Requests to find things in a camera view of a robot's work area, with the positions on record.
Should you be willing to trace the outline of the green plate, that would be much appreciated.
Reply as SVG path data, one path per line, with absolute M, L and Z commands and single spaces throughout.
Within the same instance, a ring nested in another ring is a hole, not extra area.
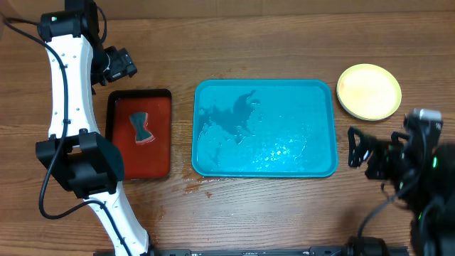
M 346 69 L 336 86 L 338 101 L 354 117 L 380 121 L 393 115 L 402 101 L 400 84 L 386 69 L 357 64 Z

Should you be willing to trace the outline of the dark sponge with red base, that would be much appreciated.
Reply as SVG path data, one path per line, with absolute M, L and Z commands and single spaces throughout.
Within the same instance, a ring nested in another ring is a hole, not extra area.
M 135 131 L 135 142 L 138 145 L 147 144 L 155 140 L 155 136 L 148 130 L 148 113 L 135 112 L 130 114 L 129 120 Z

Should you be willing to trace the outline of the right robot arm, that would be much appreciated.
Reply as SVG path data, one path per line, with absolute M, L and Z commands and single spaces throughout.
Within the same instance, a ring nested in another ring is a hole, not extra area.
M 416 255 L 454 254 L 454 145 L 440 144 L 441 122 L 408 122 L 406 131 L 380 140 L 348 130 L 348 164 L 366 163 L 368 179 L 389 181 L 397 199 L 412 211 L 411 244 Z

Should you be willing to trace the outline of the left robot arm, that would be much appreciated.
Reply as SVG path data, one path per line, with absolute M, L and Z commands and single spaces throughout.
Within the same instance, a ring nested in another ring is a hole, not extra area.
M 92 86 L 132 77 L 137 68 L 126 49 L 104 48 L 97 8 L 43 14 L 38 34 L 51 67 L 53 114 L 48 139 L 36 144 L 36 156 L 47 169 L 38 208 L 44 209 L 47 183 L 81 199 L 99 218 L 115 255 L 152 255 L 147 231 L 137 220 L 123 187 L 124 163 L 118 148 L 98 129 Z

